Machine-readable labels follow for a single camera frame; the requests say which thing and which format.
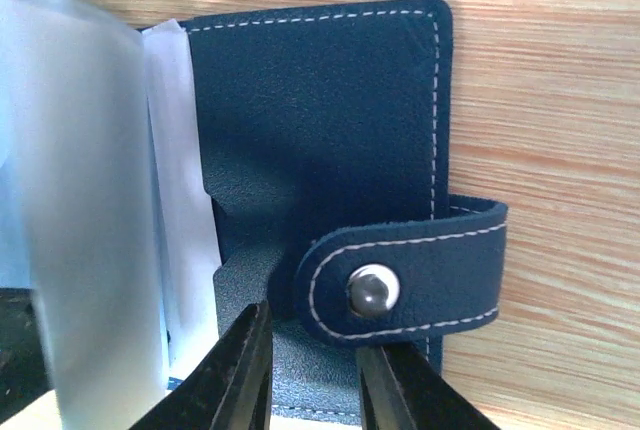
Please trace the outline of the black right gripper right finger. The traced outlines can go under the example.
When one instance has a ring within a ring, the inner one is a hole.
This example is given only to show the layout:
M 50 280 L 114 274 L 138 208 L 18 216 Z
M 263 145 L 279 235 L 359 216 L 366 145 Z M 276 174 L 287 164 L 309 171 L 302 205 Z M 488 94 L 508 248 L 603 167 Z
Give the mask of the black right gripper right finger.
M 364 429 L 497 427 L 448 385 L 411 343 L 361 347 L 356 359 Z

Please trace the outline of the blue leather card holder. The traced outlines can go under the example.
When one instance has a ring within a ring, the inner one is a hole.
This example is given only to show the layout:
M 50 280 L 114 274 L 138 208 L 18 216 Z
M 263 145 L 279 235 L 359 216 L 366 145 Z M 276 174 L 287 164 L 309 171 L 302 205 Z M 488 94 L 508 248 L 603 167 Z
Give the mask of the blue leather card holder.
M 356 351 L 492 322 L 507 206 L 448 188 L 453 17 L 1 0 L 1 416 L 131 429 L 250 304 L 271 418 L 361 428 Z

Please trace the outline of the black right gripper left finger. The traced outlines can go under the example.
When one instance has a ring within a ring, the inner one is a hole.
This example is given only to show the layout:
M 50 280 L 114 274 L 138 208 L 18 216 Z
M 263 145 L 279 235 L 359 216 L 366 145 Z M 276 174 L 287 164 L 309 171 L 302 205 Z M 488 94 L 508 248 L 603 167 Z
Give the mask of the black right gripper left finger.
M 272 316 L 262 301 L 248 305 L 188 378 L 131 429 L 268 429 L 272 376 Z

